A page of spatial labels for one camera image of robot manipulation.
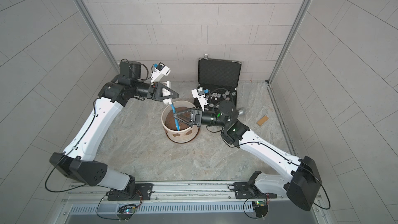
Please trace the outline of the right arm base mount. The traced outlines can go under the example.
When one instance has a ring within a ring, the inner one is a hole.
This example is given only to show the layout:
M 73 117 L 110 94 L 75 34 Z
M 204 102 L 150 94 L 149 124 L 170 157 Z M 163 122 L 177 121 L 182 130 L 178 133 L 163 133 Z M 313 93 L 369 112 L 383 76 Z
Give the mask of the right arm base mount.
M 255 179 L 261 174 L 260 171 L 255 171 L 247 182 L 234 182 L 228 185 L 228 189 L 235 193 L 236 199 L 248 199 L 248 198 L 270 198 L 276 199 L 277 194 L 273 193 L 262 193 L 255 186 Z

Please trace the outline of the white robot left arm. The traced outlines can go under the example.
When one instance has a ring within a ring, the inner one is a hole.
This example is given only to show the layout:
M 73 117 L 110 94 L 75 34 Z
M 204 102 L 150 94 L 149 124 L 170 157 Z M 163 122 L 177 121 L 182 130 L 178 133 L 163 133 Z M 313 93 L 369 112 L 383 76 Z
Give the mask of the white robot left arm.
M 110 125 L 130 99 L 167 102 L 179 97 L 161 79 L 168 76 L 170 68 L 165 64 L 154 64 L 145 79 L 140 77 L 140 62 L 123 59 L 120 72 L 100 90 L 93 101 L 93 110 L 84 125 L 65 147 L 55 152 L 50 163 L 62 175 L 81 182 L 83 186 L 101 186 L 131 198 L 135 196 L 135 178 L 110 169 L 97 162 L 95 157 Z

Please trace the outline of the white ceramic pot with mud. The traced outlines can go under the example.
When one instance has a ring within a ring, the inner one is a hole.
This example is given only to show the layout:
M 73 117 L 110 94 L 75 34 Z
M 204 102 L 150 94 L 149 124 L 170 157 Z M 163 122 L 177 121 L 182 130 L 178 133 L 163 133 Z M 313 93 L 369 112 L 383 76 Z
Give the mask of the white ceramic pot with mud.
M 189 108 L 194 108 L 194 104 L 188 101 L 176 101 L 173 106 L 176 112 L 182 112 Z M 198 134 L 198 127 L 189 127 L 182 121 L 178 120 L 180 130 L 177 130 L 173 110 L 171 106 L 167 106 L 161 115 L 161 123 L 167 137 L 174 143 L 185 144 L 192 141 Z

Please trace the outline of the blue handled scrub brush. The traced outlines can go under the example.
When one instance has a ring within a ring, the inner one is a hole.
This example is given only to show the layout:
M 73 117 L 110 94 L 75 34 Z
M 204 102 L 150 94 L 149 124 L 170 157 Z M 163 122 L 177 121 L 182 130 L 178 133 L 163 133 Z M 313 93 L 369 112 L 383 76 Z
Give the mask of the blue handled scrub brush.
M 166 87 L 168 87 L 168 88 L 171 87 L 171 82 L 170 81 L 163 82 L 163 84 Z M 165 88 L 162 89 L 162 96 L 163 97 L 170 96 L 170 95 L 171 95 L 171 93 L 167 89 L 165 89 Z M 173 114 L 176 114 L 176 109 L 174 107 L 172 99 L 165 99 L 165 100 L 163 100 L 163 103 L 166 104 L 166 105 L 170 105 L 171 109 L 173 111 Z M 175 126 L 176 126 L 177 131 L 180 131 L 180 125 L 179 125 L 178 120 L 176 118 L 174 118 L 174 121 L 175 121 Z

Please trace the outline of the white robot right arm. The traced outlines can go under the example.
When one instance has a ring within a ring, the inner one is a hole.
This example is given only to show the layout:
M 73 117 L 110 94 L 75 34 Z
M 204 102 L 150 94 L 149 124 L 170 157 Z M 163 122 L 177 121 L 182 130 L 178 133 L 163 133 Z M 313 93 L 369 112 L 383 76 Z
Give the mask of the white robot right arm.
M 252 187 L 250 192 L 255 196 L 263 198 L 267 193 L 286 194 L 297 207 L 305 211 L 311 210 L 322 187 L 315 161 L 308 156 L 301 159 L 270 144 L 240 122 L 238 116 L 238 110 L 230 101 L 222 101 L 216 112 L 189 108 L 174 114 L 175 119 L 190 127 L 221 127 L 220 135 L 228 146 L 255 155 L 283 177 L 282 183 L 271 186 L 264 183 L 265 173 L 254 173 L 249 183 Z

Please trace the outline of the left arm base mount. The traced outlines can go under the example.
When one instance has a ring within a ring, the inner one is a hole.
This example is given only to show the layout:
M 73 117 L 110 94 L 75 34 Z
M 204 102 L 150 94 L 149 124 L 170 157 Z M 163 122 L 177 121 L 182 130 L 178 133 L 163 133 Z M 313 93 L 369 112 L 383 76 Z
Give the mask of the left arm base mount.
M 131 176 L 125 190 L 111 189 L 106 193 L 108 201 L 139 201 L 150 200 L 154 184 L 136 183 Z

